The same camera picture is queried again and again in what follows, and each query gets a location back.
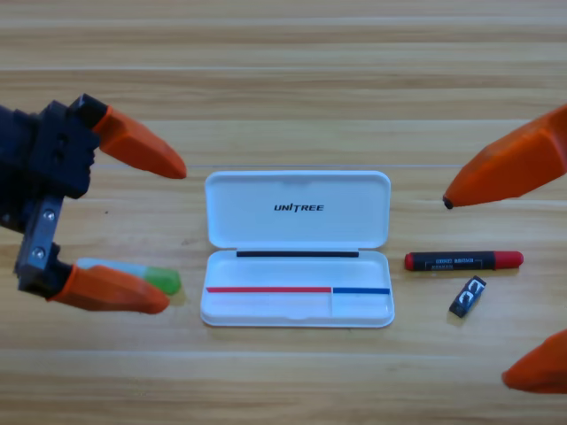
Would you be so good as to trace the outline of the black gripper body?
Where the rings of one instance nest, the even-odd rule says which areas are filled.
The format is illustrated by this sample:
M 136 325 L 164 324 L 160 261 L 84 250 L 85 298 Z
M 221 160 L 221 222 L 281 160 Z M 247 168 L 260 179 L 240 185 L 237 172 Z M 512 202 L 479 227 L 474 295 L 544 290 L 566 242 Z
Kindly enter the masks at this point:
M 19 290 L 45 299 L 66 285 L 72 268 L 54 242 L 63 202 L 89 189 L 106 104 L 87 94 L 39 113 L 1 109 L 1 225 L 21 233 L 14 267 Z

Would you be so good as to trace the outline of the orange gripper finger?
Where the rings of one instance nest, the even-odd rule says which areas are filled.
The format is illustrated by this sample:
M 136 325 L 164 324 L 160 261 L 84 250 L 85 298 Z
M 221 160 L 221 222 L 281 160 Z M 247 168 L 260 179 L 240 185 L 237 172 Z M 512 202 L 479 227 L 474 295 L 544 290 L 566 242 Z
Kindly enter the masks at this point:
M 566 330 L 549 336 L 501 374 L 512 390 L 539 394 L 566 393 Z
M 166 141 L 115 108 L 107 108 L 93 131 L 100 150 L 128 166 L 169 179 L 187 175 L 183 159 Z
M 47 300 L 92 312 L 145 314 L 161 313 L 170 304 L 164 292 L 142 278 L 104 266 L 76 265 L 63 289 Z
M 524 124 L 487 145 L 455 176 L 446 208 L 521 197 L 566 174 L 566 107 Z

